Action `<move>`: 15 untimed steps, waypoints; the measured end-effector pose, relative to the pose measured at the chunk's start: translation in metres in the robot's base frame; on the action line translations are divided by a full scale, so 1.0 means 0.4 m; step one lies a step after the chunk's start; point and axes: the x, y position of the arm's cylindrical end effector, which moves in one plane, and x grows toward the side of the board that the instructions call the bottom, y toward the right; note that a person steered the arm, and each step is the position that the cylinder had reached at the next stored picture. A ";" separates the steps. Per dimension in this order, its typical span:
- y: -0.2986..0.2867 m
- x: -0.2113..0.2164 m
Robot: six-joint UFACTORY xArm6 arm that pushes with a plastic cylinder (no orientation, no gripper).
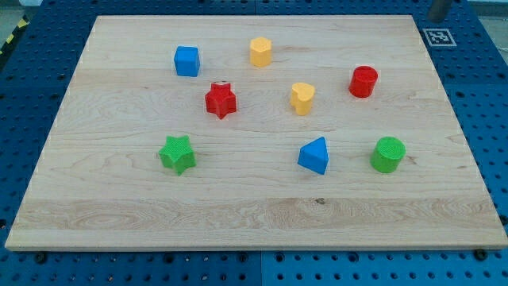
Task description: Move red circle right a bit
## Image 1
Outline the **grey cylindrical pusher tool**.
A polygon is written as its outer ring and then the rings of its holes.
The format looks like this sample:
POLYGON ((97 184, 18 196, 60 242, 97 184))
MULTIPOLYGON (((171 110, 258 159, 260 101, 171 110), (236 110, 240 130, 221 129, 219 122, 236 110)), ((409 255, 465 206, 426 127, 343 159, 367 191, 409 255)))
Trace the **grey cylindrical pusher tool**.
POLYGON ((448 15, 453 0, 432 0, 426 18, 432 23, 441 23, 448 15))

